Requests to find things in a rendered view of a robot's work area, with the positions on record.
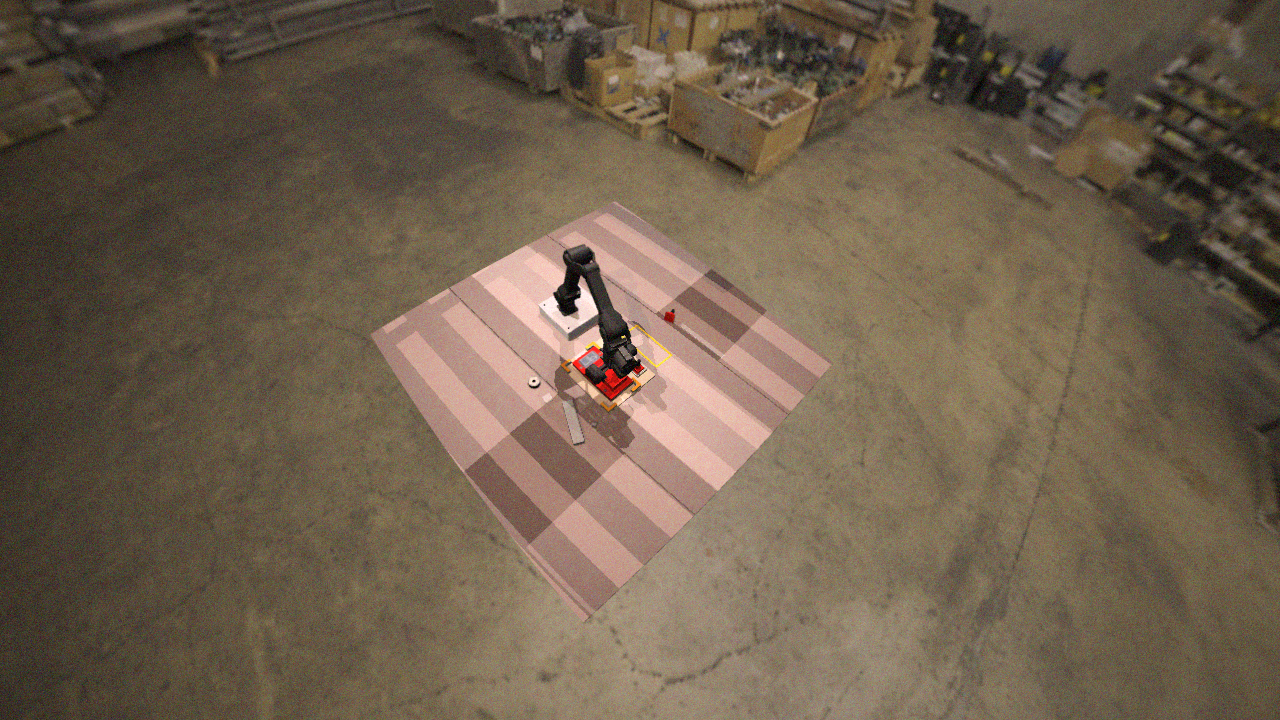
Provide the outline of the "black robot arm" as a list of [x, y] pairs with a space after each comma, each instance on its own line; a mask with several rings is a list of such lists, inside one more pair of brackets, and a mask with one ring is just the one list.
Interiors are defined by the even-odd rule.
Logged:
[[[566, 264], [564, 282], [553, 292], [553, 297], [558, 304], [556, 307], [563, 316], [579, 311], [575, 300], [581, 299], [582, 295], [579, 287], [580, 275], [582, 275], [588, 282], [590, 295], [599, 314], [598, 325], [603, 340], [603, 351], [611, 355], [613, 360], [613, 363], [609, 360], [608, 368], [613, 369], [620, 379], [625, 378], [625, 375], [628, 375], [637, 366], [637, 361], [627, 348], [627, 345], [632, 343], [628, 325], [611, 304], [609, 295], [602, 281], [602, 270], [596, 263], [595, 252], [582, 243], [564, 250], [563, 260]], [[625, 338], [621, 337], [623, 334], [626, 336]]]

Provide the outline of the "cream rectangular base plate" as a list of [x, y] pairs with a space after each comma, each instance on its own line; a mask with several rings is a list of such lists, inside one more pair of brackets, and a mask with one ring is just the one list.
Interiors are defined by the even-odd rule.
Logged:
[[590, 382], [589, 382], [589, 380], [588, 380], [588, 379], [586, 379], [586, 378], [585, 378], [585, 377], [584, 377], [582, 374], [580, 374], [580, 373], [579, 373], [579, 372], [577, 372], [577, 370], [576, 370], [576, 369], [575, 369], [575, 368], [572, 366], [572, 363], [573, 363], [573, 361], [575, 361], [576, 359], [579, 359], [580, 356], [582, 356], [582, 354], [586, 354], [586, 352], [588, 352], [588, 351], [589, 351], [590, 348], [593, 348], [594, 346], [595, 346], [595, 347], [596, 347], [598, 350], [600, 350], [600, 348], [603, 347], [603, 340], [602, 340], [602, 338], [600, 338], [600, 340], [596, 340], [596, 342], [594, 342], [594, 341], [593, 341], [593, 343], [588, 345], [588, 346], [585, 347], [585, 350], [582, 350], [582, 352], [580, 352], [579, 355], [576, 355], [576, 356], [575, 356], [575, 357], [572, 357], [571, 360], [567, 360], [566, 363], [563, 363], [563, 364], [561, 365], [561, 368], [562, 368], [562, 369], [563, 369], [563, 370], [564, 370], [564, 372], [566, 372], [566, 373], [567, 373], [567, 374], [570, 375], [570, 378], [571, 378], [571, 379], [572, 379], [572, 380], [573, 380], [573, 382], [575, 382], [575, 383], [576, 383], [576, 384], [577, 384], [577, 386], [579, 386], [579, 387], [580, 387], [581, 389], [584, 389], [584, 391], [585, 391], [585, 392], [586, 392], [586, 393], [588, 393], [588, 395], [589, 395], [589, 396], [590, 396], [590, 397], [591, 397], [591, 398], [593, 398], [593, 400], [594, 400], [594, 401], [595, 401], [595, 402], [596, 402], [596, 404], [598, 404], [598, 405], [599, 405], [599, 406], [600, 406], [600, 407], [602, 407], [602, 409], [603, 409], [603, 410], [604, 410], [604, 411], [605, 411], [607, 414], [611, 414], [611, 413], [612, 413], [612, 411], [613, 411], [613, 410], [614, 410], [616, 407], [618, 407], [618, 406], [620, 406], [621, 404], [623, 404], [623, 402], [625, 402], [625, 400], [627, 400], [627, 398], [628, 398], [628, 397], [630, 397], [631, 395], [634, 395], [634, 393], [635, 393], [635, 392], [636, 392], [637, 389], [640, 389], [640, 388], [641, 388], [643, 386], [645, 386], [648, 380], [652, 380], [652, 378], [653, 378], [653, 377], [654, 377], [655, 374], [654, 374], [654, 373], [653, 373], [652, 370], [649, 370], [649, 369], [648, 369], [648, 368], [646, 368], [646, 366], [645, 366], [645, 365], [644, 365], [643, 363], [640, 363], [640, 364], [641, 364], [641, 365], [644, 366], [643, 372], [639, 372], [640, 374], [639, 374], [639, 373], [636, 374], [635, 372], [630, 372], [630, 374], [628, 374], [628, 377], [630, 377], [630, 378], [631, 378], [631, 379], [634, 380], [634, 384], [632, 384], [632, 386], [630, 386], [630, 387], [628, 387], [627, 389], [625, 389], [625, 392], [623, 392], [623, 393], [621, 393], [621, 395], [620, 395], [620, 396], [618, 396], [617, 398], [614, 398], [614, 400], [613, 400], [613, 401], [611, 402], [611, 401], [609, 401], [608, 398], [605, 398], [605, 396], [604, 396], [604, 395], [602, 395], [602, 392], [600, 392], [599, 389], [596, 389], [596, 388], [595, 388], [595, 387], [594, 387], [594, 386], [593, 386], [593, 384], [591, 384], [591, 383], [590, 383]]

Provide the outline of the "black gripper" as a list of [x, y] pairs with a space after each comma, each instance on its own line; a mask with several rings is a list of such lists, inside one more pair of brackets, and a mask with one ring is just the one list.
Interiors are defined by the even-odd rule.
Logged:
[[[632, 343], [627, 345], [627, 348], [634, 356], [637, 354], [637, 348]], [[611, 355], [607, 355], [603, 351], [603, 347], [600, 348], [600, 351], [602, 351], [600, 359], [603, 360], [604, 364], [602, 364], [602, 366], [599, 368], [595, 364], [591, 364], [584, 370], [584, 375], [588, 375], [588, 378], [593, 380], [595, 386], [605, 380], [605, 378], [608, 377], [605, 375], [605, 372], [609, 370], [608, 363], [609, 360], [613, 363]]]

